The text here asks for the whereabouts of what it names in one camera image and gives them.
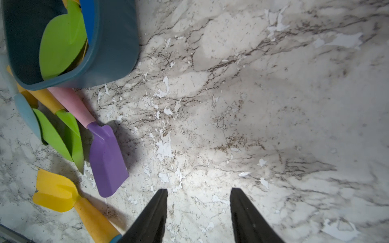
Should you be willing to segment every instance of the purple shovel blade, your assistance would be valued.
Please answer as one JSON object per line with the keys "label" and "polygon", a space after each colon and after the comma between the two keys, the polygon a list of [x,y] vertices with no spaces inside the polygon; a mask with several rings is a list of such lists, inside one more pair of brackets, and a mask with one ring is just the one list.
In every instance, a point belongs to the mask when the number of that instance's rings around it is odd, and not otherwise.
{"label": "purple shovel blade", "polygon": [[92,122],[87,127],[95,136],[89,152],[89,162],[100,196],[107,198],[128,178],[124,159],[112,128]]}

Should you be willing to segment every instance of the purple shovel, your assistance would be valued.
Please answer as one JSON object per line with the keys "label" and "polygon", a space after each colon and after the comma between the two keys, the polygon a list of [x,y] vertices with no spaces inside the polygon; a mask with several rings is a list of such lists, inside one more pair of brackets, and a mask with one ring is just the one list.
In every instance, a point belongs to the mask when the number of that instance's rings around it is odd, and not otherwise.
{"label": "purple shovel", "polygon": [[109,125],[99,126],[84,103],[71,88],[50,87],[48,90],[93,135],[89,162],[100,196],[107,198],[128,178],[119,144]]}

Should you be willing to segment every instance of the blue bucket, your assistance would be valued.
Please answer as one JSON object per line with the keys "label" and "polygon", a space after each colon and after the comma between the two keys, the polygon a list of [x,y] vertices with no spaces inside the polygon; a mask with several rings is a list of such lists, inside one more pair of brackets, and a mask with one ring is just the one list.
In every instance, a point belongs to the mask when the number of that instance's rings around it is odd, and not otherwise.
{"label": "blue bucket", "polygon": [[7,52],[20,86],[28,90],[86,88],[115,81],[132,71],[139,54],[135,0],[89,1],[93,4],[87,6],[94,6],[94,12],[85,6],[85,17],[94,14],[94,21],[83,62],[44,81],[39,68],[40,40],[48,22],[67,13],[62,0],[2,0]]}

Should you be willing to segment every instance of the yellow handle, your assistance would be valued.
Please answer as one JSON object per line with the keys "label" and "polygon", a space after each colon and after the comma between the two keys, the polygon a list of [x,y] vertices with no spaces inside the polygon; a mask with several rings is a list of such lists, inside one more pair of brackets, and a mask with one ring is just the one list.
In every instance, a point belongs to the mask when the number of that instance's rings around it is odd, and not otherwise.
{"label": "yellow handle", "polygon": [[64,110],[65,107],[50,93],[48,89],[32,91],[29,90],[35,98],[37,98],[44,106],[46,106],[53,114],[59,110]]}
{"label": "yellow handle", "polygon": [[81,198],[74,208],[96,243],[109,243],[119,231],[86,199]]}
{"label": "yellow handle", "polygon": [[22,88],[19,84],[17,84],[19,93],[21,93],[27,100],[28,104],[31,106],[31,108],[38,108],[38,100],[35,99],[32,94],[30,94],[25,88]]}

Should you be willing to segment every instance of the marble countertop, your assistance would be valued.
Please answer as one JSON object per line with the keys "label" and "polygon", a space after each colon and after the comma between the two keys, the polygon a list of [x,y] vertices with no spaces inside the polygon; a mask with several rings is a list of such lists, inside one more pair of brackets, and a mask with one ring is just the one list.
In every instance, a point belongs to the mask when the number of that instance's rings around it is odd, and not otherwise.
{"label": "marble countertop", "polygon": [[[128,76],[78,90],[129,179],[98,195],[89,162],[42,145],[0,84],[0,223],[92,242],[75,210],[32,202],[37,168],[69,177],[124,233],[167,188],[164,242],[233,242],[242,188],[285,242],[389,238],[388,1],[137,1]],[[86,154],[92,136],[82,129]]]}

